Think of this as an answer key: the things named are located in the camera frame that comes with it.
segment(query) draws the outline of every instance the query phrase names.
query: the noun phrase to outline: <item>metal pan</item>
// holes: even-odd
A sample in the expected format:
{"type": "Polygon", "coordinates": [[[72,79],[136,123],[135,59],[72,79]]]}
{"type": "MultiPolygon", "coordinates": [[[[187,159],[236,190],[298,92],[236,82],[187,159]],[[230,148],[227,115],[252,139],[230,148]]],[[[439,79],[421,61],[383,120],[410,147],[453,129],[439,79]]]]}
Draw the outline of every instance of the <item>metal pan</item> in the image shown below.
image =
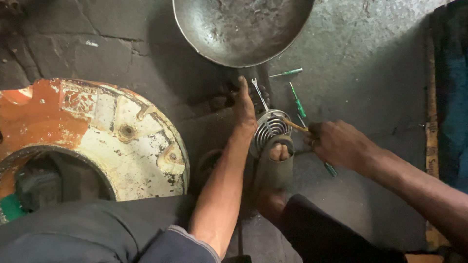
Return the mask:
{"type": "Polygon", "coordinates": [[[192,47],[229,67],[264,63],[283,52],[304,27],[313,0],[172,0],[192,47]]]}

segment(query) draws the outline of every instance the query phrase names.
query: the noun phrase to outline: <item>slide sandal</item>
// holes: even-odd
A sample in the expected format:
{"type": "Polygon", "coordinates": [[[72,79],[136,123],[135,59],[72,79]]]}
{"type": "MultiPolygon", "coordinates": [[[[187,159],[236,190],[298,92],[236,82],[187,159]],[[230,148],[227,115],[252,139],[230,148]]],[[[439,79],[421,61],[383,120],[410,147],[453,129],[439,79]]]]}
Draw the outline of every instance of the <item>slide sandal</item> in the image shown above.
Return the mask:
{"type": "Polygon", "coordinates": [[[276,135],[272,137],[263,148],[258,160],[253,190],[258,193],[261,188],[286,189],[293,176],[294,143],[287,135],[276,135]],[[284,161],[273,161],[270,159],[270,150],[276,143],[286,145],[291,157],[284,161]]]}

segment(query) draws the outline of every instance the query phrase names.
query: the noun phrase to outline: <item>wrench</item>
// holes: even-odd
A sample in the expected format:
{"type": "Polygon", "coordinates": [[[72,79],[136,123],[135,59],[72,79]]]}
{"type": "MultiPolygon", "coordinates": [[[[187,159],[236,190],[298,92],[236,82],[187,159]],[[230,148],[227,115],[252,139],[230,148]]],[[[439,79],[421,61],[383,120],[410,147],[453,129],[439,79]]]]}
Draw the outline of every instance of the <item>wrench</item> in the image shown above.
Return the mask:
{"type": "Polygon", "coordinates": [[[263,106],[265,107],[265,111],[268,111],[268,107],[266,106],[265,100],[264,100],[263,97],[262,97],[262,93],[260,92],[260,89],[258,88],[258,85],[257,85],[257,78],[252,79],[252,84],[254,84],[255,88],[257,89],[258,96],[259,96],[260,99],[262,100],[263,106]]]}

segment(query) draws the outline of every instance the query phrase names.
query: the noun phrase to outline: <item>dark pants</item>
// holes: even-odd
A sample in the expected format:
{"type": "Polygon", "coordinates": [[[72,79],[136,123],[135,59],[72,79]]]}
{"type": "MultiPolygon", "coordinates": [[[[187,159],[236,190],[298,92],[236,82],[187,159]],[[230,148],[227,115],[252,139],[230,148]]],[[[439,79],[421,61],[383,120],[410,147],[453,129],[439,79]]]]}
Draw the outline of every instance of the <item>dark pants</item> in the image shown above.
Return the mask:
{"type": "MultiPolygon", "coordinates": [[[[0,226],[5,262],[138,260],[169,225],[187,227],[190,196],[128,202],[68,203],[0,226]]],[[[367,242],[304,196],[293,196],[282,215],[283,235],[304,262],[403,262],[402,253],[367,242]]]]}
{"type": "Polygon", "coordinates": [[[302,195],[289,199],[278,226],[304,262],[406,262],[401,252],[377,248],[302,195]]]}

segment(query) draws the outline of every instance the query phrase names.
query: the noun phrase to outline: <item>spiral horn grille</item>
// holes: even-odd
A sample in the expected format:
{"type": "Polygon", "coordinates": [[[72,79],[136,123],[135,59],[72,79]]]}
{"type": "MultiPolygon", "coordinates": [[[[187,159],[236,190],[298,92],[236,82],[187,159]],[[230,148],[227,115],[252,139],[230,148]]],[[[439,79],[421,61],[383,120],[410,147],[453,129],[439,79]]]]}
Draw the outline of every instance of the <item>spiral horn grille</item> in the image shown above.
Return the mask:
{"type": "Polygon", "coordinates": [[[250,153],[258,158],[265,147],[265,144],[275,135],[287,134],[291,135],[291,127],[284,123],[275,115],[280,115],[286,119],[289,116],[281,110],[269,110],[257,120],[258,128],[250,143],[250,153]]]}

